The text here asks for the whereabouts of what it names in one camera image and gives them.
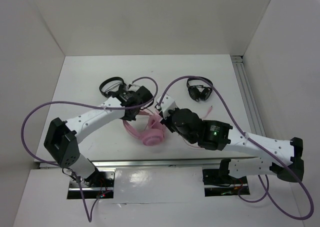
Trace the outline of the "pink headphones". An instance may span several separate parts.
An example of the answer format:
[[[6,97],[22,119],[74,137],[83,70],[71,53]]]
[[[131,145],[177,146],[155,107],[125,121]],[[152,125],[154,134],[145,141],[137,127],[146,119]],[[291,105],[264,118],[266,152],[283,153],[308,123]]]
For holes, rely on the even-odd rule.
[[[135,139],[141,141],[145,146],[156,146],[165,139],[166,127],[161,124],[162,117],[150,109],[139,112],[140,116],[148,116],[148,122],[143,131],[138,131],[126,120],[122,121],[124,129]]]

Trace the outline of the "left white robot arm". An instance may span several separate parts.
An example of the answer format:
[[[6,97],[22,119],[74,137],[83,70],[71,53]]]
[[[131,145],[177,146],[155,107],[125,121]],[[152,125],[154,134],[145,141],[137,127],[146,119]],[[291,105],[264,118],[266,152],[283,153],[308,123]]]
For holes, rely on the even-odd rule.
[[[83,154],[79,144],[90,134],[114,120],[132,121],[140,108],[153,99],[144,86],[136,91],[118,90],[107,100],[77,117],[61,120],[53,119],[44,140],[44,147],[62,169],[71,169],[88,187],[96,187],[104,181],[104,175]]]

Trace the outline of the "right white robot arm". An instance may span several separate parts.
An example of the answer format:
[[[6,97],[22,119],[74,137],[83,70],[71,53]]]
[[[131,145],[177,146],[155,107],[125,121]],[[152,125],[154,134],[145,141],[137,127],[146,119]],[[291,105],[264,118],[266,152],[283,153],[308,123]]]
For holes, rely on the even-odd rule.
[[[238,152],[249,159],[222,159],[218,177],[223,183],[250,175],[275,175],[297,183],[303,180],[303,140],[277,140],[252,133],[241,133],[232,125],[218,120],[203,120],[187,108],[161,111],[161,123],[185,141],[209,151]]]

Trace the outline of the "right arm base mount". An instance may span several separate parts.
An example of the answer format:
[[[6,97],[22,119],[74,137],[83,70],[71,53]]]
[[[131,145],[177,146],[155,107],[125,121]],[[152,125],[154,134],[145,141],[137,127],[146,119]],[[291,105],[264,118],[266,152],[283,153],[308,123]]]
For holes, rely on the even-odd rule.
[[[218,169],[203,169],[202,175],[206,197],[237,196],[239,191],[240,195],[250,195],[246,177],[221,177]]]

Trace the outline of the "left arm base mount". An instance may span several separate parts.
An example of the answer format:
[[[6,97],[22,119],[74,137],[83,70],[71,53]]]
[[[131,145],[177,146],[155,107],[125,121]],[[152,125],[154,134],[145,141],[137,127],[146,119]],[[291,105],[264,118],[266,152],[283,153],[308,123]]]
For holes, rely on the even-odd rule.
[[[89,183],[81,178],[80,184],[85,199],[93,200],[96,197],[101,199],[114,198],[115,168],[100,169],[101,176],[94,183]],[[68,170],[63,169],[62,173],[69,177],[67,199],[79,200],[82,198],[80,187],[76,182],[75,176]]]

